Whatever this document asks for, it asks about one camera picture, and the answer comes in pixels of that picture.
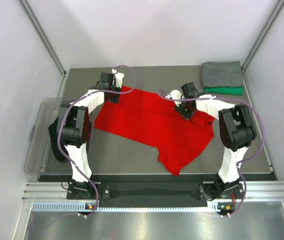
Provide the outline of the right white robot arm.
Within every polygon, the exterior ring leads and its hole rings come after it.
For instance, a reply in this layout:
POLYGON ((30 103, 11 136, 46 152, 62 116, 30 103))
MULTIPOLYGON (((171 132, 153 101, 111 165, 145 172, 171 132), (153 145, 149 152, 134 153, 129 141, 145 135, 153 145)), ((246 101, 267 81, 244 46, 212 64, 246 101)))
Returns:
POLYGON ((241 167, 248 148, 257 132, 251 115, 251 106, 245 102, 228 103, 211 94, 200 93, 192 82, 173 90, 166 98, 174 100, 174 109, 186 120, 203 112, 219 122, 220 139, 224 145, 222 165, 212 185, 200 186, 204 199, 228 197, 239 185, 241 167))

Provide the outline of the red t shirt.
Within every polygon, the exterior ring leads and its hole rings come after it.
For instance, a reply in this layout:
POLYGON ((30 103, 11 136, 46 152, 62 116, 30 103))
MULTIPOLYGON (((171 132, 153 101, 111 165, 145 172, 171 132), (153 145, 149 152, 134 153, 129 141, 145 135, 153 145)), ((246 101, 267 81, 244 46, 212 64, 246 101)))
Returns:
POLYGON ((158 161, 174 176, 190 164, 214 137, 214 118, 197 111, 184 119, 174 102, 124 86, 118 103, 106 102, 95 128, 158 149, 158 161))

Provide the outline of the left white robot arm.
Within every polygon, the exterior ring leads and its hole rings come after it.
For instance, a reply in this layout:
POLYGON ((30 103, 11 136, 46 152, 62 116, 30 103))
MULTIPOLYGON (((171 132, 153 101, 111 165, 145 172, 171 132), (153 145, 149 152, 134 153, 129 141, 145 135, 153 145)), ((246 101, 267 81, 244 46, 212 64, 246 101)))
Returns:
POLYGON ((56 129, 58 149, 72 167, 68 199, 83 200, 96 196, 95 186, 89 182, 92 177, 87 156, 92 125, 89 115, 105 101, 118 102, 123 78, 124 74, 115 69, 112 73, 103 72, 96 86, 79 100, 60 106, 56 129))

